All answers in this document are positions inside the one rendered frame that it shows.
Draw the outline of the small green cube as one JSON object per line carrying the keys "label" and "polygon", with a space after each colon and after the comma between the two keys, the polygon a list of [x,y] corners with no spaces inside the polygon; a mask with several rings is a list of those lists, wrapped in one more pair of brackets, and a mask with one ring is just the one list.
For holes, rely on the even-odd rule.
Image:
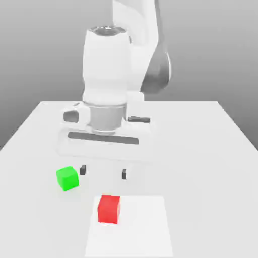
{"label": "small green cube", "polygon": [[68,191],[79,186],[79,178],[76,170],[69,166],[56,172],[57,182],[63,191]]}

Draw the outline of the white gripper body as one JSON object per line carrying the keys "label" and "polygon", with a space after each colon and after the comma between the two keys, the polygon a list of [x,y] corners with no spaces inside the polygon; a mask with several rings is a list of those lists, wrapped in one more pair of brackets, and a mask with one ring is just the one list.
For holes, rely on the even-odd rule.
{"label": "white gripper body", "polygon": [[148,162],[153,156],[154,122],[122,122],[112,135],[94,134],[64,126],[57,135],[56,150],[61,156]]}

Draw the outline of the small red cube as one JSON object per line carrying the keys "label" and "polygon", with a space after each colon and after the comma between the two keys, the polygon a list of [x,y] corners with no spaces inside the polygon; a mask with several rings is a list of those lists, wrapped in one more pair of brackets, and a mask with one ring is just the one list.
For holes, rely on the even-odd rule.
{"label": "small red cube", "polygon": [[120,196],[102,195],[97,213],[98,222],[117,224],[120,215]]}

